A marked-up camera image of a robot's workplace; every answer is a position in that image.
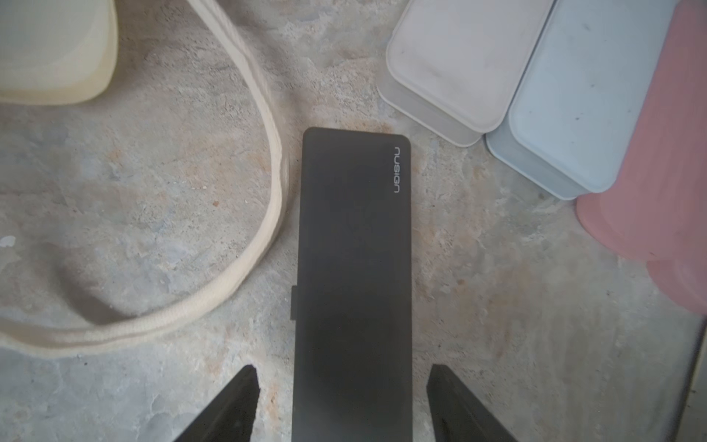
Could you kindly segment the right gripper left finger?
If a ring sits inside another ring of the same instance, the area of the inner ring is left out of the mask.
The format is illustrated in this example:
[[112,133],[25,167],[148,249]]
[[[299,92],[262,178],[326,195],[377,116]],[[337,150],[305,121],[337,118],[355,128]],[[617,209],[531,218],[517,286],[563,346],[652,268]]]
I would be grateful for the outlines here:
[[175,442],[250,442],[260,391],[257,369],[244,366]]

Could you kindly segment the pink translucent pencil case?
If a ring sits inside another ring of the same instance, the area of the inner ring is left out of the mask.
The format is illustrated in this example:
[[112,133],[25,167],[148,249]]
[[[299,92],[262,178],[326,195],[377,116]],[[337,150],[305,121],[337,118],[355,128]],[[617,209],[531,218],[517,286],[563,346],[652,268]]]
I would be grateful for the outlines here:
[[706,314],[706,258],[653,261],[646,265],[657,288],[688,311]]

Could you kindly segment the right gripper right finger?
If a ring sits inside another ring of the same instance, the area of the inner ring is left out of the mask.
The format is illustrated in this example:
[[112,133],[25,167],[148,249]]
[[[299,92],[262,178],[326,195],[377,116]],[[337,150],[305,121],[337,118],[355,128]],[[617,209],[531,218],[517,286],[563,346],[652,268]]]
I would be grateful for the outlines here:
[[432,366],[426,392],[436,441],[517,442],[448,366]]

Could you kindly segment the floral canvas tote bag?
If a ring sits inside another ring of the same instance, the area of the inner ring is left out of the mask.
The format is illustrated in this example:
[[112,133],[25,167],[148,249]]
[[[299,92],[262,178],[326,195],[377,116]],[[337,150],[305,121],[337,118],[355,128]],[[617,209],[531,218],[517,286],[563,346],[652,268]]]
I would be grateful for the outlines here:
[[144,344],[222,306],[272,248],[298,154],[287,4],[119,1],[89,101],[1,105],[1,346]]

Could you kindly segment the pale mint pencil case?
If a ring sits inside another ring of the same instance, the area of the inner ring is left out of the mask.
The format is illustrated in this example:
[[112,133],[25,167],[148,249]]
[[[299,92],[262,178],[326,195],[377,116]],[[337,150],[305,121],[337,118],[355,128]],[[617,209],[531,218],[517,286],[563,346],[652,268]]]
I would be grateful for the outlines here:
[[674,1],[554,4],[490,152],[561,200],[616,182]]

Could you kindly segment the white glossy tin pencil case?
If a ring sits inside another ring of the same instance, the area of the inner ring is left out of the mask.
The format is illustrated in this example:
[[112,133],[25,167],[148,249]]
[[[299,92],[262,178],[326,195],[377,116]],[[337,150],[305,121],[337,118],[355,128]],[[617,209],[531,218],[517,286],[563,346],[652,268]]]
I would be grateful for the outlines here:
[[504,120],[553,3],[414,0],[377,79],[383,101],[457,147]]

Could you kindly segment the dark grey pencil case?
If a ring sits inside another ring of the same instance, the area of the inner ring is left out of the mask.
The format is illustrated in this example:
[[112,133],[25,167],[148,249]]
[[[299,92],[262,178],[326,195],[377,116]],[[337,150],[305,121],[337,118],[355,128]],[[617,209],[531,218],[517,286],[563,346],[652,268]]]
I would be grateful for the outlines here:
[[292,438],[412,439],[412,147],[303,136]]

